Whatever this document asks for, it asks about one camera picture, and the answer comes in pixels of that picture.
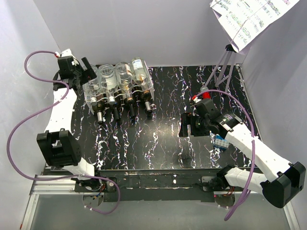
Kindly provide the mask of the small bottle white cap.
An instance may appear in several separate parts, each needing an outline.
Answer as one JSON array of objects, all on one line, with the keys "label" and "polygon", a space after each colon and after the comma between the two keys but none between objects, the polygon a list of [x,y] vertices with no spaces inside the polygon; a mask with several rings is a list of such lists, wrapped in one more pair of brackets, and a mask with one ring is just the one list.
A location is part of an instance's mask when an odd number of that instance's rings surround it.
[{"label": "small bottle white cap", "polygon": [[97,106],[97,96],[100,87],[97,78],[88,81],[83,85],[83,92],[85,101],[90,109]]}]

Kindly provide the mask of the clear bottle white cap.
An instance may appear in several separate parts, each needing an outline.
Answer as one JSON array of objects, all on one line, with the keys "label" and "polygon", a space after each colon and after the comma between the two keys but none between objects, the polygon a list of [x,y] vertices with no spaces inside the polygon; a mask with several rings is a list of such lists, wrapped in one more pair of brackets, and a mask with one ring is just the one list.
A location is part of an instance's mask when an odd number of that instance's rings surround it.
[{"label": "clear bottle white cap", "polygon": [[104,64],[98,68],[99,74],[99,84],[101,90],[107,96],[107,102],[110,105],[115,105],[115,92],[118,90],[118,80],[115,72],[115,68],[113,65]]}]

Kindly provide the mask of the clear bottle black cap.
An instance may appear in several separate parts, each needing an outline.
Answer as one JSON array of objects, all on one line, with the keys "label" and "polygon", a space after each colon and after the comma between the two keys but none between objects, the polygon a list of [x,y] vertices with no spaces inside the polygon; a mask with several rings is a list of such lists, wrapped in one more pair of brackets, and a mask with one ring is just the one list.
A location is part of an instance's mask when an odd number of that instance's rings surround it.
[{"label": "clear bottle black cap", "polygon": [[118,80],[118,87],[120,88],[124,98],[128,103],[133,103],[132,96],[132,72],[130,66],[126,62],[120,62],[115,66],[115,72]]}]

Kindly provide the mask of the olive green wine bottle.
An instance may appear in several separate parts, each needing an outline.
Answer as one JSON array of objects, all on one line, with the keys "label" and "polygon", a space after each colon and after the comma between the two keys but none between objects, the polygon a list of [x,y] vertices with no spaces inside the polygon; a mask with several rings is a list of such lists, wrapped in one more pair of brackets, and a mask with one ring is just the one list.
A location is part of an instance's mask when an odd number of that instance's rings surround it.
[{"label": "olive green wine bottle", "polygon": [[94,103],[94,105],[92,105],[92,108],[93,108],[94,113],[97,116],[98,124],[103,124],[105,121],[104,116],[103,116],[104,110],[106,108],[105,102],[104,101],[96,102]]}]

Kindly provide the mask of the dark wine bottle neck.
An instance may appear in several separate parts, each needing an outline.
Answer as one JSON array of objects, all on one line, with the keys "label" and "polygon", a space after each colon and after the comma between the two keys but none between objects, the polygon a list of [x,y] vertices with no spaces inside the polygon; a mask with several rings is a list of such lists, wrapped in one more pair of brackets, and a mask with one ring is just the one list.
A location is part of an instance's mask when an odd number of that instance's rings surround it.
[{"label": "dark wine bottle neck", "polygon": [[120,109],[120,106],[121,106],[121,96],[117,92],[117,93],[115,93],[115,97],[114,98],[115,98],[115,103],[112,105],[112,113],[113,113],[114,120],[116,122],[118,122],[120,120],[119,109]]}]

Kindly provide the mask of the clear round glass bottle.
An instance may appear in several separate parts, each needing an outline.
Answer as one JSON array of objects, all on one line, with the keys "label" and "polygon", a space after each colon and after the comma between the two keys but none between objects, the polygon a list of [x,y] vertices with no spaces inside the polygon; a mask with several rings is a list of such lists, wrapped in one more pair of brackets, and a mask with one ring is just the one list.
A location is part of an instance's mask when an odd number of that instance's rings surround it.
[{"label": "clear round glass bottle", "polygon": [[152,88],[152,80],[146,65],[146,62],[140,57],[135,57],[131,60],[131,71],[135,83],[141,87],[144,93],[147,93]]}]

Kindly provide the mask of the dark green wine bottle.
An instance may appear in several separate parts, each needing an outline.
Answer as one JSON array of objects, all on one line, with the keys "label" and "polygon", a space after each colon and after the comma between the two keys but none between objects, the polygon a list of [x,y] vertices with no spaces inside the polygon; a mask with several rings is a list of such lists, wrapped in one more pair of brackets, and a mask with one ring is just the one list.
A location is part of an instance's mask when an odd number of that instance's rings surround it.
[{"label": "dark green wine bottle", "polygon": [[136,112],[135,112],[135,100],[134,100],[134,97],[132,96],[132,94],[123,94],[122,95],[122,99],[123,99],[123,102],[124,102],[125,106],[129,110],[129,117],[131,119],[135,119],[136,118]]}]

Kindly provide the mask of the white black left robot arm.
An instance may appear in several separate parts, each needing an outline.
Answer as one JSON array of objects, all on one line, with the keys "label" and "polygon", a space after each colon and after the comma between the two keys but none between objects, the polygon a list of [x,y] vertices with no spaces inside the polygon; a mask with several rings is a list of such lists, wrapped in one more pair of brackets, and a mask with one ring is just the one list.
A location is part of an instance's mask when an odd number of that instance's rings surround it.
[{"label": "white black left robot arm", "polygon": [[89,176],[85,185],[96,192],[102,186],[100,177],[94,175],[94,167],[83,158],[81,146],[71,133],[71,121],[78,90],[95,79],[93,68],[86,57],[82,67],[73,55],[62,54],[58,58],[59,70],[53,78],[55,106],[43,133],[36,141],[48,166],[63,168],[77,176]]}]

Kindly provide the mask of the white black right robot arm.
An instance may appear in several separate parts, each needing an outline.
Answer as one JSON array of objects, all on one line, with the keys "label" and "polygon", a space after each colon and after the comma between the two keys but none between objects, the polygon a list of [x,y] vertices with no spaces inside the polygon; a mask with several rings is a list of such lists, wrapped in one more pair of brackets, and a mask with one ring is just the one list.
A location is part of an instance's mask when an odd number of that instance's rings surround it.
[{"label": "white black right robot arm", "polygon": [[246,187],[263,195],[277,208],[283,208],[303,188],[306,168],[300,163],[291,163],[264,144],[243,121],[233,113],[220,113],[211,99],[203,99],[194,104],[197,111],[181,114],[179,136],[208,136],[210,133],[238,148],[260,169],[244,171],[227,165],[216,177],[206,183],[211,188],[228,190],[231,187]]}]

